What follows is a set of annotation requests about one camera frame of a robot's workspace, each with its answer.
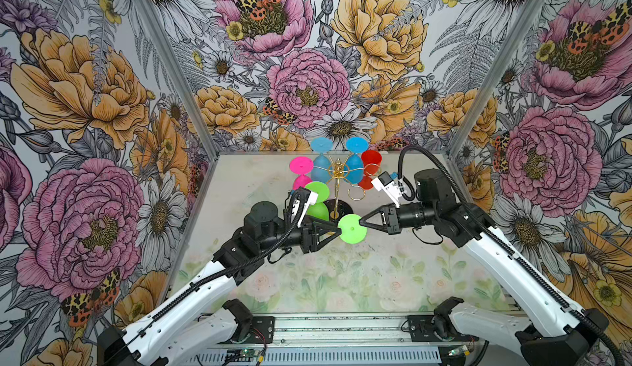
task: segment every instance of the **red cup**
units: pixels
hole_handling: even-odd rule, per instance
[[[376,150],[366,150],[362,152],[362,163],[364,163],[365,175],[375,175],[380,170],[382,155]]]
[[[367,177],[366,175],[364,177],[362,177],[362,180],[360,182],[358,182],[358,185],[360,188],[364,189],[364,190],[371,190],[373,189],[373,184],[371,183],[371,178]]]

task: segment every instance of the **floral table mat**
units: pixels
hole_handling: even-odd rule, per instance
[[[213,253],[243,225],[243,217],[253,204],[268,200],[282,211],[296,177],[288,169],[294,157],[220,157],[184,256],[174,272],[172,292],[213,258]],[[395,171],[397,159],[397,154],[385,154],[382,170]],[[431,168],[432,164],[424,156],[410,154],[405,167],[405,175],[412,178],[415,172]],[[333,196],[332,183],[329,187]],[[341,184],[341,199],[360,216],[391,202],[383,192],[375,190],[368,191],[363,200],[353,201],[347,194],[348,188],[347,183]],[[357,189],[352,189],[351,195],[358,198],[354,191]],[[438,240],[432,227],[416,232],[426,241]],[[304,255],[295,249],[277,264],[266,263],[229,298],[238,298],[252,312],[259,313],[409,312],[432,310],[450,296],[487,309],[509,308],[496,280],[450,240],[426,245],[410,229],[395,236],[369,229],[359,244],[338,239],[317,253]]]

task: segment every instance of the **black round base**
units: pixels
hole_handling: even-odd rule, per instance
[[[327,206],[327,210],[329,211],[329,220],[331,222],[337,222],[345,215],[353,214],[352,206],[347,202],[343,202],[342,200],[338,200],[338,215],[334,214],[334,206],[336,205],[336,200],[330,198],[329,200],[325,200],[323,202]]]

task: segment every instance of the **metal corner post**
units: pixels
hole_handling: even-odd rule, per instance
[[[217,146],[207,131],[204,119],[201,117],[200,110],[195,104],[191,87],[189,86],[178,59],[176,58],[176,54],[171,47],[167,32],[161,27],[161,21],[155,11],[152,0],[132,0],[132,2],[137,9],[141,22],[143,23],[143,28],[146,31],[147,37],[154,43],[156,51],[158,51],[165,67],[169,70],[171,80],[180,95],[180,99],[185,105],[186,112],[189,114],[189,117],[191,117],[191,122],[193,122],[195,128],[197,129],[204,149],[206,149],[207,154],[213,162],[217,161],[219,149],[217,149]]]
[[[518,14],[514,26],[507,33],[507,37],[502,43],[498,54],[494,57],[490,70],[488,71],[480,88],[478,88],[478,93],[474,99],[474,103],[471,105],[471,108],[463,119],[462,124],[459,126],[456,135],[450,142],[447,149],[449,157],[452,157],[457,153],[459,148],[463,145],[463,142],[465,142],[468,134],[470,134],[470,130],[476,124],[476,121],[483,112],[487,101],[492,96],[496,83],[498,83],[498,80],[501,79],[502,74],[509,66],[512,54],[517,50],[522,37],[533,24],[535,16],[540,14],[544,1],[545,0],[525,1],[525,6],[520,11],[520,14]]]

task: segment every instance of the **pink disc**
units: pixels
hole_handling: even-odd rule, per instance
[[[312,159],[306,156],[299,156],[289,163],[289,170],[295,174],[307,174],[314,168]]]
[[[312,182],[312,179],[309,178],[307,175],[299,175],[298,177],[296,177],[296,180],[294,180],[294,184],[292,184],[292,189],[296,190],[300,187],[304,187],[310,182]]]

